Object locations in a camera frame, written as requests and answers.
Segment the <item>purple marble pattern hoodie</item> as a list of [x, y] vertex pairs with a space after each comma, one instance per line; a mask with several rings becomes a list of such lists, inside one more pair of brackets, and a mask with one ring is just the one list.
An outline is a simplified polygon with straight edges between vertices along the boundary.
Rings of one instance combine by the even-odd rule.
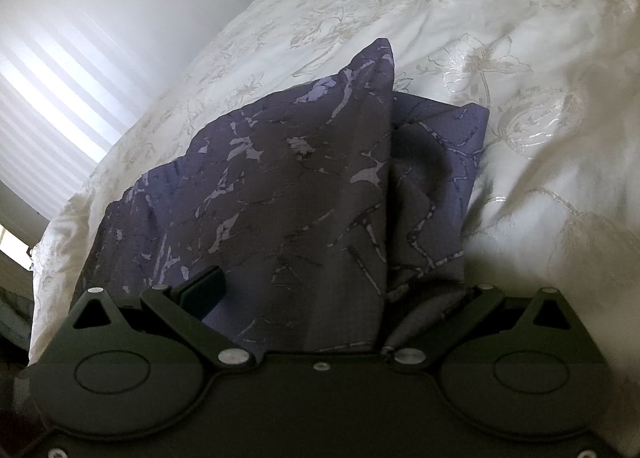
[[387, 352], [465, 293], [461, 230], [489, 113], [396, 92], [384, 38], [207, 124], [110, 204], [76, 288], [224, 272], [209, 328], [254, 354]]

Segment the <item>white embroidered bedspread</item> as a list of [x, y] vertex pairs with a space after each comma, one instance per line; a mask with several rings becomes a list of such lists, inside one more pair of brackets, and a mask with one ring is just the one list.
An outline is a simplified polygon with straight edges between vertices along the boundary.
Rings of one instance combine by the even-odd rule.
[[160, 96], [35, 247], [37, 358], [107, 204], [209, 121], [390, 41], [396, 86], [490, 112], [465, 225], [471, 278], [564, 291], [639, 378], [639, 0], [256, 0]]

